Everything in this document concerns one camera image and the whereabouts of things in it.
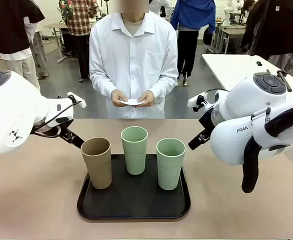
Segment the person's left hand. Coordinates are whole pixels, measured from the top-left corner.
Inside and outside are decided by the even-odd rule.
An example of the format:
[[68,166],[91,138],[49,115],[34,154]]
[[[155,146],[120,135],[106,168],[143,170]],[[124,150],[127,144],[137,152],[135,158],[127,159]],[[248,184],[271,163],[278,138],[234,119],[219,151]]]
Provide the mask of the person's left hand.
[[154,104],[155,96],[152,91],[147,90],[145,91],[140,98],[138,99],[138,105],[136,105],[136,108],[140,107],[151,107]]

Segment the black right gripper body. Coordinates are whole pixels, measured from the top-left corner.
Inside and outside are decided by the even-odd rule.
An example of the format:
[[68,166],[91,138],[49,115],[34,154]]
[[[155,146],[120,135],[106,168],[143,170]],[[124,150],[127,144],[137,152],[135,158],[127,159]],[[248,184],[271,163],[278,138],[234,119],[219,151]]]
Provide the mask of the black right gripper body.
[[204,127],[204,130],[201,132],[201,134],[211,134],[213,129],[215,128],[215,125],[213,124],[211,119],[212,111],[212,109],[208,109],[198,120],[200,124]]

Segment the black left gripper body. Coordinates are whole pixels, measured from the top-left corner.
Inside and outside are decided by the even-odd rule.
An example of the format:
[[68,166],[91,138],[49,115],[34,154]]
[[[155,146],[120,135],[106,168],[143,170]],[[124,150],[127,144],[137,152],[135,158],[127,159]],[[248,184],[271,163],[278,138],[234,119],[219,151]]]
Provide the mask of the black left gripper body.
[[63,140],[73,140],[74,138],[74,133],[68,129],[68,127],[72,124],[74,120],[68,120],[66,122],[63,122],[61,124],[58,125],[58,127],[60,128],[60,132],[59,132],[59,137],[62,138]]

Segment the person's right hand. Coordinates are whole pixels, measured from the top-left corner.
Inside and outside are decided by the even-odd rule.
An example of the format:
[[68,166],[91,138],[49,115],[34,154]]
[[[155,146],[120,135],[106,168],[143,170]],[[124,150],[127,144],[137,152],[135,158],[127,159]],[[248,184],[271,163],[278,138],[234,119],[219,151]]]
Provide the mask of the person's right hand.
[[119,89],[115,89],[112,91],[111,101],[115,107],[122,108],[128,106],[128,104],[126,104],[126,102],[128,101],[126,96]]

